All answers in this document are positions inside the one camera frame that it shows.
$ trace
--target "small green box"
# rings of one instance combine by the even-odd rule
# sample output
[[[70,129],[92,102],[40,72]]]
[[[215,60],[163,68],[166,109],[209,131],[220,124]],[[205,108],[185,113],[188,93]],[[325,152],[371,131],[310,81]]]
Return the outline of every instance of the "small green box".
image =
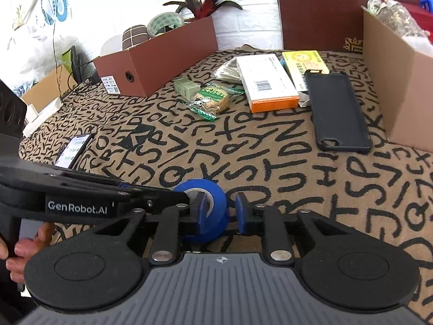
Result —
[[[178,78],[173,82],[175,84],[175,92],[187,100],[191,100],[200,91],[200,84],[194,83],[189,79]]]

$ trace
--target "finger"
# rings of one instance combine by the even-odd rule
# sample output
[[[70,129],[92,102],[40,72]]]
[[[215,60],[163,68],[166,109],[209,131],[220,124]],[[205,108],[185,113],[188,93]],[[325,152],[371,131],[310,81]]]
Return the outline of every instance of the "finger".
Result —
[[[29,261],[29,258],[9,258],[6,260],[6,269],[11,272],[23,273],[25,264]]]
[[[49,245],[51,243],[51,237],[53,236],[55,226],[53,222],[44,222],[38,228],[37,238],[44,242],[45,245]]]
[[[10,273],[10,279],[16,283],[22,283],[24,284],[24,275],[17,273],[17,272],[11,272]]]
[[[0,238],[0,259],[7,259],[9,255],[9,251],[7,250],[6,243],[3,242],[3,240]]]
[[[23,258],[30,258],[44,248],[44,242],[37,238],[35,240],[23,239],[15,244],[15,254]]]

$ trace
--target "red object in box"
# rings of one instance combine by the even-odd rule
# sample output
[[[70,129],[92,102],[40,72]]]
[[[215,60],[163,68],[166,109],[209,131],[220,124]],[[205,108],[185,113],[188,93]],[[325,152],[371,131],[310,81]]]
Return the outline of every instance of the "red object in box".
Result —
[[[209,16],[93,63],[99,77],[114,77],[120,95],[146,97],[217,49]]]
[[[406,7],[406,9],[423,30],[430,32],[429,39],[430,42],[433,43],[433,13],[428,12],[417,5],[411,5],[408,3],[404,3],[402,5]]]

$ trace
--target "brown shoebox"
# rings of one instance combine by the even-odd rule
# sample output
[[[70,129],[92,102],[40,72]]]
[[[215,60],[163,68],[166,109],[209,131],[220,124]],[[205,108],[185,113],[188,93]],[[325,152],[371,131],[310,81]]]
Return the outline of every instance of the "brown shoebox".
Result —
[[[27,105],[32,104],[37,112],[41,112],[55,98],[68,92],[69,87],[72,89],[77,85],[73,77],[70,77],[68,86],[68,77],[69,72],[65,66],[58,66],[57,72],[56,70],[51,71],[45,78],[25,92],[21,99]]]
[[[388,139],[433,152],[433,57],[364,10],[364,58]]]
[[[217,49],[210,16],[93,62],[99,77],[114,77],[120,95],[145,97]]]

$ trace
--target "metal screw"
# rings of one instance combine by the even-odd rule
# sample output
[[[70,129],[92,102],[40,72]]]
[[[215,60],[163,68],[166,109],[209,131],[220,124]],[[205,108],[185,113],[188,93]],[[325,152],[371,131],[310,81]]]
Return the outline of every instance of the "metal screw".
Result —
[[[276,261],[286,261],[289,260],[291,257],[292,253],[283,249],[279,249],[271,253],[271,258]]]
[[[173,258],[173,254],[168,251],[157,251],[152,254],[152,259],[155,261],[169,261]]]

